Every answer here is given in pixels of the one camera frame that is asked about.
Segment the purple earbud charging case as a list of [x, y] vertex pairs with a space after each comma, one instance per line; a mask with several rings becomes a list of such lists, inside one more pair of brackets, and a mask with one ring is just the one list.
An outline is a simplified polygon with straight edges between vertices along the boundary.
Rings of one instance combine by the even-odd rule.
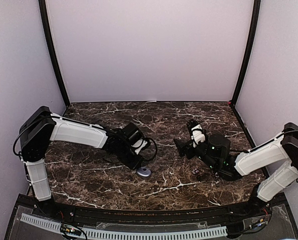
[[152, 171], [147, 167], [139, 167], [138, 169], [136, 169], [136, 174], [143, 179], [147, 179], [151, 177]]

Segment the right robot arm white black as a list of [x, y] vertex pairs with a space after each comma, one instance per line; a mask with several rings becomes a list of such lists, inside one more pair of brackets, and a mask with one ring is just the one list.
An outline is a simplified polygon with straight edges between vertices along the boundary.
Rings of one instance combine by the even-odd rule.
[[222, 134], [207, 135], [201, 125], [190, 120], [187, 128], [191, 139], [182, 142], [174, 139], [181, 157], [199, 158], [211, 171], [226, 181], [235, 181], [272, 163], [283, 164], [266, 180], [259, 183], [244, 205], [244, 213], [256, 216], [263, 204], [291, 185], [298, 182], [298, 126], [289, 122], [269, 141], [249, 150], [232, 155], [231, 141]]

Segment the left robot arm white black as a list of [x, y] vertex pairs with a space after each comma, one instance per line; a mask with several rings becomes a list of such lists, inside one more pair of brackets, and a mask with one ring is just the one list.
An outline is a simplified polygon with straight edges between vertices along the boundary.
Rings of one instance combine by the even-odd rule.
[[65, 118], [52, 113], [47, 106], [37, 111], [21, 126], [15, 143], [20, 150], [14, 154], [24, 162], [33, 187], [39, 209], [48, 218], [59, 214], [59, 206], [51, 201], [45, 166], [46, 151], [50, 142], [61, 141], [102, 149], [113, 154], [131, 170], [140, 167], [144, 160], [140, 152], [150, 143], [136, 125], [130, 123], [124, 128], [110, 128]]

